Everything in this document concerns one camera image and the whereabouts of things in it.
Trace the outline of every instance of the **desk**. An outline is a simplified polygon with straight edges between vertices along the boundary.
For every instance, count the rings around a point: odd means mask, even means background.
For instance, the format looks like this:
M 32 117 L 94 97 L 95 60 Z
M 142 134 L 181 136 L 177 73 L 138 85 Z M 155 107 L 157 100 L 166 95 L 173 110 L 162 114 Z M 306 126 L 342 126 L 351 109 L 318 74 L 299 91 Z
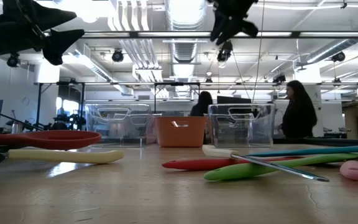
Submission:
M 307 147 L 312 146 L 275 146 Z M 329 183 L 284 172 L 207 182 L 205 172 L 161 166 L 202 158 L 201 149 L 124 150 L 125 158 L 100 166 L 1 164 L 0 224 L 358 223 L 358 182 L 342 178 L 338 167 L 302 167 L 330 178 Z

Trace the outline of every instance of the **pink object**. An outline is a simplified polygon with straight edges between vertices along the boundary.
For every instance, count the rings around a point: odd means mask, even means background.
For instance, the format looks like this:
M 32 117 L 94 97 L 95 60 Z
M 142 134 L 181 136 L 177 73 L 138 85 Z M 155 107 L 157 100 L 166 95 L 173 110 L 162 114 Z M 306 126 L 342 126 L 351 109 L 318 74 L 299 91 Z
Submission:
M 339 171 L 348 179 L 358 180 L 358 161 L 344 162 Z

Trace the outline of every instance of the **woman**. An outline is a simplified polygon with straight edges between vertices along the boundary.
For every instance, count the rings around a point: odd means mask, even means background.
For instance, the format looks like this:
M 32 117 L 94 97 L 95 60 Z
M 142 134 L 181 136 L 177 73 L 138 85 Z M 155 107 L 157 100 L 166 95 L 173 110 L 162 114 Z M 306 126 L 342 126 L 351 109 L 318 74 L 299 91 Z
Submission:
M 208 106 L 212 103 L 211 94 L 207 91 L 202 91 L 198 97 L 198 103 L 191 109 L 190 116 L 204 116 L 204 114 L 208 114 Z
M 313 137 L 312 130 L 317 124 L 316 111 L 302 83 L 297 80 L 287 83 L 287 97 L 290 103 L 281 125 L 285 137 Z

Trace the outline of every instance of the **orange plastic container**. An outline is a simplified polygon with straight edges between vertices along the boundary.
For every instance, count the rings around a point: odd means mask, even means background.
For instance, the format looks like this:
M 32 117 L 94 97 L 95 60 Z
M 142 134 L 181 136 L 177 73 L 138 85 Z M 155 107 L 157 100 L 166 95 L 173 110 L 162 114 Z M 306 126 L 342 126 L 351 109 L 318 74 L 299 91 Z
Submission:
M 205 117 L 161 117 L 154 121 L 161 147 L 203 146 Z

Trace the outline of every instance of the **wooden table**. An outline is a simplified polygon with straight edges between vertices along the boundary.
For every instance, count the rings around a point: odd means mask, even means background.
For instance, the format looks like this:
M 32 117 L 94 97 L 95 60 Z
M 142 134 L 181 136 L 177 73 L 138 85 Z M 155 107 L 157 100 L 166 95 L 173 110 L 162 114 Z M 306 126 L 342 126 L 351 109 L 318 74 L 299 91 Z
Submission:
M 161 166 L 201 158 L 201 149 L 123 150 L 125 158 L 101 166 L 1 164 L 0 224 L 358 223 L 358 182 L 342 178 L 335 166 L 302 167 L 329 183 L 283 172 L 207 182 L 204 172 Z

